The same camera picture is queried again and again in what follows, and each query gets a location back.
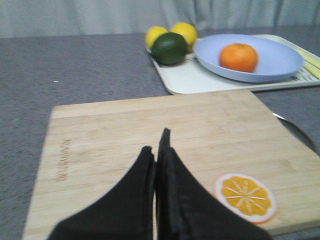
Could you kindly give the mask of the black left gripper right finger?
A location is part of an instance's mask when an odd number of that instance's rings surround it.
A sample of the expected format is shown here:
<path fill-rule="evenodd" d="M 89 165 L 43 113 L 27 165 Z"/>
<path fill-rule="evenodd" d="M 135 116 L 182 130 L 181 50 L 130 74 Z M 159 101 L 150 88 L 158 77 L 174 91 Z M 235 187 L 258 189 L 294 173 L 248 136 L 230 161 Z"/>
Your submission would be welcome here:
<path fill-rule="evenodd" d="M 194 178 L 163 130 L 156 167 L 159 240 L 270 240 L 262 228 L 221 204 Z"/>

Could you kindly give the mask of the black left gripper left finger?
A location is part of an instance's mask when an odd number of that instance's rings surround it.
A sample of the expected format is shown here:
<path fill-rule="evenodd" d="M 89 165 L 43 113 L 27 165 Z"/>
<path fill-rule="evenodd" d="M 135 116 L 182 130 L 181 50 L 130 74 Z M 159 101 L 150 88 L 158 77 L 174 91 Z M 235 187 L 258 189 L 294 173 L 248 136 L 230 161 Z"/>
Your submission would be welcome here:
<path fill-rule="evenodd" d="M 60 221 L 50 240 L 151 240 L 156 162 L 144 146 L 123 178 L 102 198 Z"/>

